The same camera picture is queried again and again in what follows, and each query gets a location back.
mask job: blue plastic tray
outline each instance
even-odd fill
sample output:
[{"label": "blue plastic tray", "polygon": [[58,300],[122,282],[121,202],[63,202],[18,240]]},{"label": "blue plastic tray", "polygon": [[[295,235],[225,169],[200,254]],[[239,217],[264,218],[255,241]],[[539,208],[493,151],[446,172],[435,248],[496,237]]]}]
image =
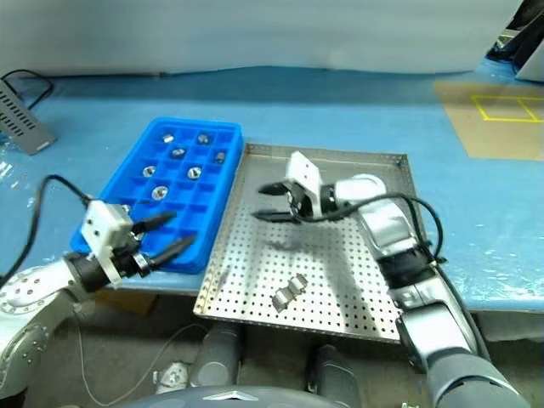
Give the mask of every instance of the blue plastic tray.
[{"label": "blue plastic tray", "polygon": [[[202,134],[207,136],[209,144],[198,142]],[[175,219],[145,235],[142,251],[153,256],[177,237],[196,233],[195,243],[162,269],[197,274],[210,258],[243,145],[241,128],[234,123],[157,118],[145,129],[99,197],[129,205],[134,220],[175,211],[178,214]],[[173,157],[171,153],[176,149],[184,149],[185,154]],[[220,152],[224,153],[222,164],[216,161]],[[148,166],[154,166],[155,172],[145,177],[143,170]],[[192,167],[202,170],[197,180],[187,175]],[[168,188],[162,200],[151,195],[158,186]],[[79,228],[72,237],[71,247],[79,252],[89,251]]]}]

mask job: small metal object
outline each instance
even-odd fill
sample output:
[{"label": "small metal object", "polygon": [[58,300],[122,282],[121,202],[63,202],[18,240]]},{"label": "small metal object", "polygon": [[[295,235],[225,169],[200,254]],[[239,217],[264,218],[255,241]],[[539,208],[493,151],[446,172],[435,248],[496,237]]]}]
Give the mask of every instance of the small metal object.
[{"label": "small metal object", "polygon": [[185,149],[174,149],[170,152],[170,157],[174,159],[179,159],[181,157],[185,156]]},{"label": "small metal object", "polygon": [[272,305],[276,312],[281,313],[287,309],[287,305],[298,295],[304,292],[308,281],[304,275],[297,274],[294,278],[289,280],[286,287],[278,289],[275,295],[272,297]]},{"label": "small metal object", "polygon": [[220,151],[217,155],[215,155],[215,162],[217,164],[223,164],[224,162],[225,154],[223,151]]},{"label": "small metal object", "polygon": [[205,133],[199,134],[198,137],[196,138],[196,141],[198,142],[199,145],[209,145],[210,144],[210,138]]},{"label": "small metal object", "polygon": [[153,197],[154,200],[162,200],[164,197],[167,196],[168,193],[168,187],[165,187],[164,185],[159,185],[151,192],[151,197]]},{"label": "small metal object", "polygon": [[173,135],[170,134],[170,133],[165,134],[164,136],[162,136],[162,141],[164,143],[172,143],[173,142]]},{"label": "small metal object", "polygon": [[298,296],[302,292],[304,292],[304,289],[306,289],[306,286],[308,285],[308,281],[304,277],[304,275],[297,274],[294,278],[289,280],[289,285],[287,286],[293,296]]},{"label": "small metal object", "polygon": [[142,170],[142,175],[144,177],[151,177],[154,172],[155,172],[155,166],[147,166],[147,167],[144,167],[144,170]]},{"label": "small metal object", "polygon": [[187,172],[187,177],[191,180],[197,180],[202,174],[202,169],[200,167],[191,167]]}]

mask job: metal bracket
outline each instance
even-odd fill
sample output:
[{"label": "metal bracket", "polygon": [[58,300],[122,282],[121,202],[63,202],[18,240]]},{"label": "metal bracket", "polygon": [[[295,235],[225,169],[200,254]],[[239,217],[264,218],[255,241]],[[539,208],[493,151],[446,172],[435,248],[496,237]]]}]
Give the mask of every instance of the metal bracket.
[{"label": "metal bracket", "polygon": [[278,289],[275,295],[272,297],[272,304],[278,313],[287,309],[287,305],[298,295],[304,292],[308,281],[304,275],[297,274],[294,278],[289,280],[289,284],[286,287]]}]

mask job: black cable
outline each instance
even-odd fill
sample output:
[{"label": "black cable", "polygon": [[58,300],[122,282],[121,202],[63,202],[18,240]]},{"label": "black cable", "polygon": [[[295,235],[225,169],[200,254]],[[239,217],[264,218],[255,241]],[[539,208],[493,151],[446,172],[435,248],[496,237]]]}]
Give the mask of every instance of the black cable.
[{"label": "black cable", "polygon": [[[367,200],[358,201],[355,204],[349,204],[346,207],[342,207],[342,208],[340,208],[340,209],[338,209],[336,211],[329,212],[327,215],[324,215],[324,216],[318,217],[318,218],[301,217],[298,214],[298,209],[293,204],[291,204],[291,211],[292,211],[293,217],[296,220],[300,221],[300,222],[303,222],[303,223],[321,223],[321,222],[324,222],[324,221],[339,220],[341,218],[347,217],[348,215],[354,213],[355,211],[357,211],[359,208],[361,208],[363,206],[367,206],[367,205],[372,204],[373,202],[376,202],[376,201],[391,200],[391,199],[404,200],[404,202],[408,206],[408,210],[409,210],[410,216],[411,216],[411,221],[412,221],[412,224],[414,226],[414,231],[416,232],[416,237],[417,237],[417,239],[419,241],[420,247],[428,255],[429,260],[431,262],[433,262],[433,261],[436,262],[436,269],[437,269],[440,277],[444,280],[444,283],[448,286],[448,288],[450,289],[451,294],[453,295],[453,297],[455,298],[455,300],[459,304],[461,312],[462,312],[463,316],[465,317],[465,320],[467,321],[468,325],[470,326],[470,328],[471,328],[471,330],[472,330],[472,332],[474,334],[474,339],[475,339],[475,341],[477,343],[476,345],[477,345],[480,357],[490,361],[491,360],[490,353],[489,353],[489,350],[487,349],[487,346],[485,345],[485,340],[482,337],[482,333],[479,331],[479,328],[476,326],[476,322],[474,321],[472,315],[467,310],[467,307],[465,306],[465,303],[463,302],[463,300],[461,298],[461,295],[459,294],[459,292],[457,291],[457,289],[455,288],[455,286],[451,282],[450,278],[446,275],[446,273],[439,266],[440,263],[444,262],[444,259],[439,257],[440,251],[442,250],[442,246],[444,245],[444,229],[442,227],[442,222],[440,221],[440,218],[439,218],[438,214],[434,210],[433,206],[431,206],[428,202],[422,200],[419,197],[416,197],[416,196],[413,196],[413,195],[407,195],[407,194],[404,194],[404,193],[386,193],[386,194],[382,194],[382,195],[376,195],[376,196],[374,196],[372,198],[369,198]],[[417,219],[417,212],[416,212],[416,209],[415,209],[414,204],[413,204],[414,202],[417,202],[418,204],[423,206],[431,214],[431,217],[433,218],[434,224],[436,225],[438,239],[437,239],[437,245],[436,245],[436,248],[434,250],[434,253],[431,253],[429,251],[428,245],[427,245],[426,241],[423,238],[423,232],[422,232],[419,220]]]},{"label": "black cable", "polygon": [[16,74],[16,73],[19,73],[19,72],[26,72],[28,74],[31,74],[33,75],[34,77],[37,77],[37,78],[40,78],[41,80],[45,81],[47,84],[48,84],[48,87],[42,92],[40,93],[40,95],[38,95],[38,97],[36,99],[34,99],[34,101],[32,101],[32,103],[30,103],[26,108],[27,109],[32,109],[34,106],[36,106],[38,103],[40,103],[40,101],[42,101],[43,99],[47,98],[53,91],[54,91],[54,84],[53,82],[51,82],[51,80],[49,78],[47,78],[46,76],[43,76],[41,74],[38,74],[37,72],[34,72],[34,71],[31,71],[31,70],[24,70],[24,69],[20,69],[20,70],[12,70],[4,75],[2,75],[0,77],[0,80],[1,81],[4,81],[6,85],[8,85],[8,87],[14,92],[14,94],[16,95],[19,95],[19,93],[14,89],[14,87],[6,80],[7,77],[10,77],[11,75],[13,74]]},{"label": "black cable", "polygon": [[436,249],[434,251],[434,254],[430,254],[430,256],[432,258],[436,258],[439,260],[439,254],[440,254],[440,251],[442,250],[442,245],[444,242],[444,229],[442,228],[442,223],[440,222],[440,218],[438,217],[437,213],[434,211],[434,208],[429,203],[413,195],[407,195],[404,193],[385,193],[381,195],[376,195],[366,200],[357,201],[355,204],[349,204],[345,207],[339,208],[333,212],[329,212],[327,215],[324,215],[318,218],[301,217],[300,215],[298,215],[298,210],[293,205],[291,206],[291,210],[292,210],[293,217],[298,221],[301,221],[304,223],[322,223],[324,221],[332,221],[332,220],[337,220],[337,219],[347,217],[348,215],[357,211],[359,208],[372,204],[373,202],[387,200],[387,199],[395,199],[395,198],[404,200],[406,205],[408,206],[408,210],[410,211],[411,221],[414,226],[414,230],[416,232],[416,237],[421,244],[425,242],[425,239],[423,238],[423,232],[421,230],[419,220],[417,219],[417,212],[414,207],[413,201],[421,204],[423,207],[425,207],[429,211],[429,213],[431,214],[431,217],[433,217],[434,223],[436,224],[437,234],[438,234]]},{"label": "black cable", "polygon": [[40,221],[40,215],[42,211],[42,202],[43,202],[43,196],[45,194],[45,188],[47,187],[48,183],[51,180],[56,180],[66,187],[70,189],[72,193],[74,193],[76,196],[80,198],[83,205],[86,207],[88,203],[91,201],[91,199],[85,195],[83,192],[81,192],[74,184],[66,180],[64,177],[61,177],[57,174],[49,174],[45,178],[43,178],[42,182],[40,183],[39,187],[36,190],[36,195],[34,199],[34,205],[32,207],[32,220],[31,220],[31,228],[28,232],[28,238],[26,238],[26,244],[23,247],[23,250],[21,251],[19,257],[14,262],[12,267],[9,269],[9,271],[0,279],[0,288],[2,288],[9,279],[15,275],[17,272],[17,269],[23,264],[26,257],[28,256],[29,252],[32,249],[32,246],[34,245],[34,240],[36,239],[36,233],[37,233],[37,227],[39,225]]}]

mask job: gray power supply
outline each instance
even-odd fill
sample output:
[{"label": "gray power supply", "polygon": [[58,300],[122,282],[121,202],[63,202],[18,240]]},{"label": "gray power supply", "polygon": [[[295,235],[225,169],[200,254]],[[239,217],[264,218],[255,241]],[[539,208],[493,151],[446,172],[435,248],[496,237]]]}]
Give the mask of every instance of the gray power supply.
[{"label": "gray power supply", "polygon": [[4,81],[0,81],[0,132],[29,155],[36,154],[56,140]]}]

